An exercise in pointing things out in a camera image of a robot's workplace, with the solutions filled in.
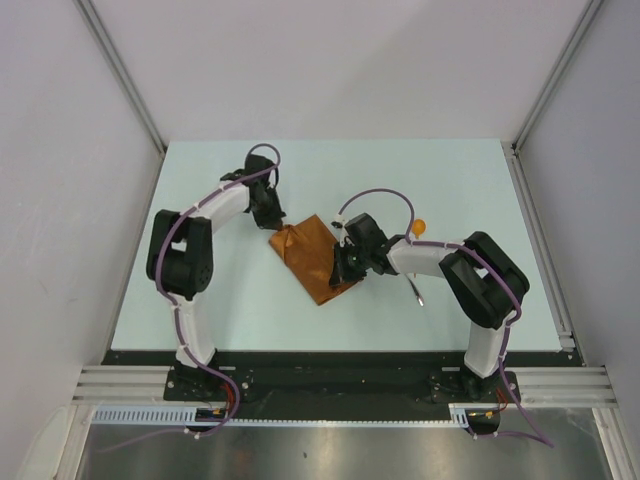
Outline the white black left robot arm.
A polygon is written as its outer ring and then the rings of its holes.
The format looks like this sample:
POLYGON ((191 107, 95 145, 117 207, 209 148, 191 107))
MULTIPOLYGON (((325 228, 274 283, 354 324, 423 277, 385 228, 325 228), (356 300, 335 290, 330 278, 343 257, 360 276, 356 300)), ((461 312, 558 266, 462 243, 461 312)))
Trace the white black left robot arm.
POLYGON ((214 276, 214 234, 234 217, 248 213, 258 228, 283 226, 276 186, 281 157, 274 161, 247 153, 242 168, 223 175, 217 188, 184 212, 160 210, 152 225, 146 275, 168 302, 178 347, 167 375, 166 401, 208 401, 230 391, 218 370, 217 349, 202 309, 214 276))

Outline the orange-brown cloth napkin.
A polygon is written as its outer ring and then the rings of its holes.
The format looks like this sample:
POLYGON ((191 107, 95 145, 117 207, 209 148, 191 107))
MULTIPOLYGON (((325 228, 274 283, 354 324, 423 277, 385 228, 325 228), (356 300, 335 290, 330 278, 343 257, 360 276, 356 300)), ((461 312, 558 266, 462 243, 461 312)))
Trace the orange-brown cloth napkin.
POLYGON ((284 225, 269 238, 271 248, 318 306, 356 285, 356 282, 338 286, 329 284, 336 242, 317 215, 296 225, 284 225))

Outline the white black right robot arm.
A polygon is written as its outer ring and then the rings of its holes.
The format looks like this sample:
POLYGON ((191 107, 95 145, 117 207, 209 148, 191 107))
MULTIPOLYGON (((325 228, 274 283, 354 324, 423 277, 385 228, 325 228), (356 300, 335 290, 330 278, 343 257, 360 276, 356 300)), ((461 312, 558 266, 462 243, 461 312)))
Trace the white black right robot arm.
POLYGON ((333 246, 329 285, 339 287, 378 275, 424 275, 444 279, 471 321, 468 347, 457 383, 465 396, 484 401, 497 389, 505 358, 507 328, 521 315, 530 283, 494 239, 476 231, 460 242, 421 241, 409 234, 386 236, 367 213, 347 221, 333 246))

